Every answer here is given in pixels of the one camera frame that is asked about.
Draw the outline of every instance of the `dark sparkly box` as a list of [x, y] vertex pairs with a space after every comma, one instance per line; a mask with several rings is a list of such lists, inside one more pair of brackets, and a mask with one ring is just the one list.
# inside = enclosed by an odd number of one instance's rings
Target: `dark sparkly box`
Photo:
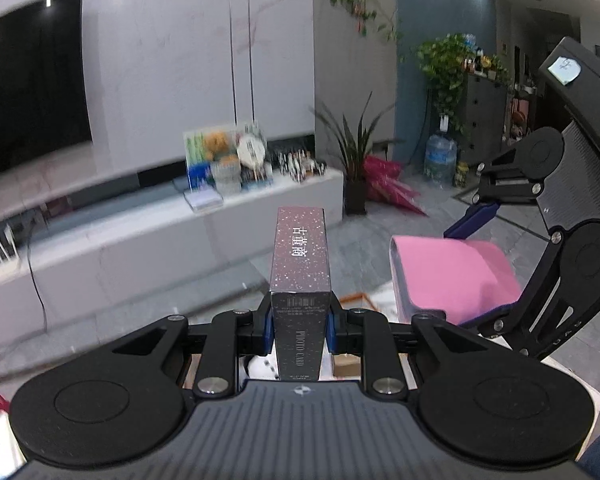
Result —
[[278, 209], [270, 291], [280, 379], [317, 381], [331, 297], [323, 209]]

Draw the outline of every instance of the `silver bolt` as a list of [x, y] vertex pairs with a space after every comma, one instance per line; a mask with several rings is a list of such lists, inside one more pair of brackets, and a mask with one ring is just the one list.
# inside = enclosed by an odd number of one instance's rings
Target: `silver bolt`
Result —
[[198, 381], [198, 389], [205, 394], [221, 394], [228, 387], [228, 381], [222, 377], [205, 377]]
[[373, 388], [379, 394], [393, 395], [404, 389], [404, 383], [393, 377], [383, 377], [374, 381]]

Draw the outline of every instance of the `black plant pot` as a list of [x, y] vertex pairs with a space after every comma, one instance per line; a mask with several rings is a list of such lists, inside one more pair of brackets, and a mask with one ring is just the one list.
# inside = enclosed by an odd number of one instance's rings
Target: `black plant pot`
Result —
[[345, 180], [344, 212], [348, 215], [366, 215], [366, 180]]

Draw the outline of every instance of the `television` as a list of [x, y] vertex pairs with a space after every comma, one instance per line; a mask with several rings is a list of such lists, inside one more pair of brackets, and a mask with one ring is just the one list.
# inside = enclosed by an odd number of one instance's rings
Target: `television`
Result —
[[0, 16], [0, 173], [91, 140], [82, 0], [39, 0]]

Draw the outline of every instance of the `blue wall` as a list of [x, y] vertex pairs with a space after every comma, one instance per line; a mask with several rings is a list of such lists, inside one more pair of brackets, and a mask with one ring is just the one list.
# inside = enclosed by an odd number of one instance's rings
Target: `blue wall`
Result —
[[[405, 143], [396, 145], [394, 159], [407, 162], [420, 138], [427, 100], [426, 80], [412, 49], [423, 41], [462, 32], [475, 34], [485, 53], [494, 54], [496, 7], [495, 0], [397, 0], [397, 6], [406, 60], [398, 64], [395, 137]], [[420, 143], [412, 162], [422, 163], [425, 142]]]

